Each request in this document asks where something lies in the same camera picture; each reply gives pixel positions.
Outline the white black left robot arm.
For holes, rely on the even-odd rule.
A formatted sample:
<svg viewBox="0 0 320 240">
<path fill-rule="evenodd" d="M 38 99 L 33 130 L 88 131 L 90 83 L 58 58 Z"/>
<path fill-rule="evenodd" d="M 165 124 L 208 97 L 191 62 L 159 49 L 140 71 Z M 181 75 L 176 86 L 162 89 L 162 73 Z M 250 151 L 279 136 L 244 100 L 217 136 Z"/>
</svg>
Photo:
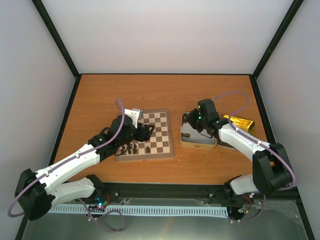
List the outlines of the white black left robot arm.
<svg viewBox="0 0 320 240">
<path fill-rule="evenodd" d="M 82 170 L 96 165 L 117 153 L 132 141 L 146 142 L 155 129 L 128 115 L 118 115 L 110 127 L 103 128 L 86 144 L 70 156 L 46 168 L 24 170 L 18 179 L 14 196 L 28 220 L 44 216 L 53 206 L 78 198 L 99 201 L 104 195 L 104 185 L 99 178 L 88 175 L 81 180 L 66 182 Z"/>
</svg>

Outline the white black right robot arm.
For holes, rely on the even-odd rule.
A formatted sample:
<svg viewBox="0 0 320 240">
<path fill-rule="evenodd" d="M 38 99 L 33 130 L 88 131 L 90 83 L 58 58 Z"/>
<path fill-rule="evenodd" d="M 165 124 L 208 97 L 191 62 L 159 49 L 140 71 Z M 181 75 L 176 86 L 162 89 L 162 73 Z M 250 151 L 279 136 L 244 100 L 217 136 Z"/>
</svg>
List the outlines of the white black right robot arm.
<svg viewBox="0 0 320 240">
<path fill-rule="evenodd" d="M 252 174 L 237 176 L 225 183 L 225 193 L 230 197 L 247 193 L 269 195 L 295 186 L 296 177 L 285 147 L 278 142 L 262 141 L 240 129 L 230 117 L 220 117 L 212 99 L 200 100 L 198 107 L 183 120 L 199 133 L 206 131 L 232 146 L 251 161 Z"/>
</svg>

